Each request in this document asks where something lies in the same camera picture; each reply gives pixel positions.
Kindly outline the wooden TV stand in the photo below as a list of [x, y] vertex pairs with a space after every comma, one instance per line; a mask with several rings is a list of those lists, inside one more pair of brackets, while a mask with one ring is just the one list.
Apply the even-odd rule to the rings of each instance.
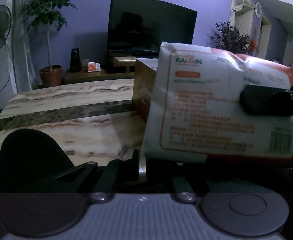
[[117, 79], [132, 79], [135, 73], [136, 57], [133, 56], [116, 56], [113, 57], [108, 64], [100, 67], [100, 71], [89, 72], [88, 66], [84, 66], [82, 71], [71, 73], [66, 71], [63, 79], [64, 85], [104, 81], [104, 80], [117, 80]]

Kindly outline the dark potted plant right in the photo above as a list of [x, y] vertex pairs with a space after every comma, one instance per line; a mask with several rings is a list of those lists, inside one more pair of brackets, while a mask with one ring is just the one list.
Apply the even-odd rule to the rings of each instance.
[[238, 28], [231, 26], [229, 22], [217, 22], [215, 27], [216, 29], [208, 35], [213, 48], [230, 51], [233, 54], [252, 55], [249, 35], [240, 34]]

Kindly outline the black television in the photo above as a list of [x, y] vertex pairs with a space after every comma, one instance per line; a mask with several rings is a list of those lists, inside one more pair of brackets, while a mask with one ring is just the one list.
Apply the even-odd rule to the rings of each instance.
[[160, 0], [111, 0], [109, 51], [159, 52], [162, 42], [191, 44], [197, 12]]

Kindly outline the orange tissue pack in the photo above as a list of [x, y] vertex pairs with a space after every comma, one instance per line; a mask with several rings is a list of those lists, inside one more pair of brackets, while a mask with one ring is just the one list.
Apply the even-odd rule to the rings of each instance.
[[229, 51], [162, 43], [142, 154], [204, 161], [208, 155], [293, 158], [293, 117], [246, 114], [250, 85], [288, 90], [289, 67]]

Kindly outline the round wall clock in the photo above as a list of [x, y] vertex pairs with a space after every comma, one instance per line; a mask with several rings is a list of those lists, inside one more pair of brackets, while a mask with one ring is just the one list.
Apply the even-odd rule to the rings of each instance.
[[262, 16], [262, 7], [259, 2], [255, 3], [254, 12], [257, 18], [261, 18]]

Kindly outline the small tissue pack on stand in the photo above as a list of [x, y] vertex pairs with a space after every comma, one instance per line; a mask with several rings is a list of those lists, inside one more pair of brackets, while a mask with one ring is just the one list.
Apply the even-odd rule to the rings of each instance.
[[89, 62], [88, 63], [88, 66], [87, 66], [87, 71], [89, 73], [92, 73], [92, 72], [100, 72], [101, 71], [101, 66], [97, 62]]

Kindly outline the white apple cardboard box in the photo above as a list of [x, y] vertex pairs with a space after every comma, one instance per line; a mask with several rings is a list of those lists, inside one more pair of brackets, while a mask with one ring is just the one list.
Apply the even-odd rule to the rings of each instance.
[[132, 100], [145, 122], [149, 115], [157, 67], [158, 59], [136, 59]]

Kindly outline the potted ficus tree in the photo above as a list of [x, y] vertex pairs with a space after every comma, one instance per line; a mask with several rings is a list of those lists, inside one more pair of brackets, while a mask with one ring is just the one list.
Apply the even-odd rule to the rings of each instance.
[[62, 66], [52, 64], [50, 46], [51, 27], [60, 31], [67, 25], [67, 20], [60, 12], [62, 8], [76, 9], [76, 6], [70, 0], [25, 0], [21, 8], [21, 15], [28, 29], [45, 29], [48, 65], [39, 70], [42, 86], [45, 88], [59, 86], [62, 82]]

